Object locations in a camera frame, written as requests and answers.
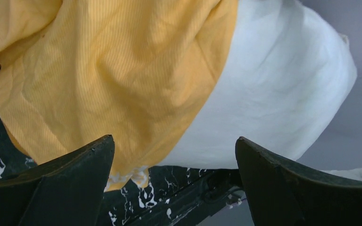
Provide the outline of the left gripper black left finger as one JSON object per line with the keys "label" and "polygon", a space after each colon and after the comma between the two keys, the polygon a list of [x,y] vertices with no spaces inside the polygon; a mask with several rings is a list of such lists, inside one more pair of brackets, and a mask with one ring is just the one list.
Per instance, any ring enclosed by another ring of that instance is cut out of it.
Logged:
{"label": "left gripper black left finger", "polygon": [[0,180],[0,226],[93,226],[115,153],[111,135]]}

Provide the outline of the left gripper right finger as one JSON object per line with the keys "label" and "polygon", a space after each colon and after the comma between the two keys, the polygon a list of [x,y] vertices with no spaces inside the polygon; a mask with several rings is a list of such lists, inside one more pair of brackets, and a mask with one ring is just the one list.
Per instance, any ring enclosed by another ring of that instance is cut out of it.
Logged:
{"label": "left gripper right finger", "polygon": [[235,155],[256,226],[362,226],[362,179],[307,167],[244,137]]}

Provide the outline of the orange printed pillowcase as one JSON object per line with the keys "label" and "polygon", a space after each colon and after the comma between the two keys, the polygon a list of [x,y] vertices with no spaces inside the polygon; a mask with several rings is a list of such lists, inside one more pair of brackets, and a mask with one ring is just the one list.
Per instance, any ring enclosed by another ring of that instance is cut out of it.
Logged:
{"label": "orange printed pillowcase", "polygon": [[99,137],[107,190],[149,182],[223,72],[236,0],[0,0],[0,119],[42,164]]}

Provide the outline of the white pillow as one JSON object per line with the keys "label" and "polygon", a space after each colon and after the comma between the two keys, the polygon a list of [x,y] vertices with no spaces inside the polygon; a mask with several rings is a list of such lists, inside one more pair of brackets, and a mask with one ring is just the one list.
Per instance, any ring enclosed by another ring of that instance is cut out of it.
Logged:
{"label": "white pillow", "polygon": [[350,93],[349,40],[297,0],[241,0],[226,66],[160,166],[236,169],[240,137],[297,160]]}

